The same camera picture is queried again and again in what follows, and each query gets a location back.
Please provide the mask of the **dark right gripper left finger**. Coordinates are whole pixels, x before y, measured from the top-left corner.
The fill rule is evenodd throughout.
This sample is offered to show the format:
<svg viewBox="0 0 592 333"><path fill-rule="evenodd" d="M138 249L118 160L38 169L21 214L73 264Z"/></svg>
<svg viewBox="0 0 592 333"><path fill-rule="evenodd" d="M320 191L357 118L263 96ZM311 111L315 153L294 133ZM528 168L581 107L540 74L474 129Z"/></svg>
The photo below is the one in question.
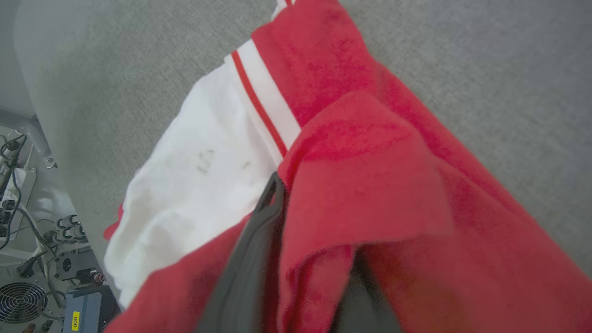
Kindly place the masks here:
<svg viewBox="0 0 592 333"><path fill-rule="evenodd" d="M264 333L277 291L286 189L271 175L197 322L199 333Z"/></svg>

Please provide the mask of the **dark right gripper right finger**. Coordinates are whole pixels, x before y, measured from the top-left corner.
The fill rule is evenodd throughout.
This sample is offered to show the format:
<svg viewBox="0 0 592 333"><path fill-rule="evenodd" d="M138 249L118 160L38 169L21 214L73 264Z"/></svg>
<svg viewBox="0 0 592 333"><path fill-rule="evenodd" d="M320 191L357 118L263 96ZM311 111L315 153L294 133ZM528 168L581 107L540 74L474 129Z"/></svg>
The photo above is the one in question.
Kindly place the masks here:
<svg viewBox="0 0 592 333"><path fill-rule="evenodd" d="M330 333L401 333L398 318L362 254L357 253Z"/></svg>

